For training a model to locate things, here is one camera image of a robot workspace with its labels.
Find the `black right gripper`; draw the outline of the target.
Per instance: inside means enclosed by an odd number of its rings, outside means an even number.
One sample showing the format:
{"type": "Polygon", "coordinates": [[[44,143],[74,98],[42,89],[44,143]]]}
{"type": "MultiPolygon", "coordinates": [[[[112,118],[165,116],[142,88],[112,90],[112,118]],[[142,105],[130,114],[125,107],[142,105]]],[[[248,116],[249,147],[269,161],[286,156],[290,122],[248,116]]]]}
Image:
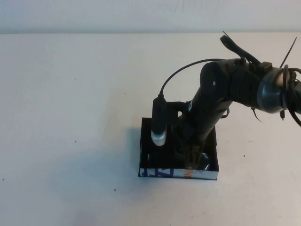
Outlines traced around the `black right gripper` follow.
{"type": "Polygon", "coordinates": [[[198,169],[201,169],[204,162],[203,149],[208,130],[192,125],[185,116],[178,117],[177,122],[178,124],[175,126],[177,153],[186,155],[186,169],[193,169],[194,163],[198,169]]]}

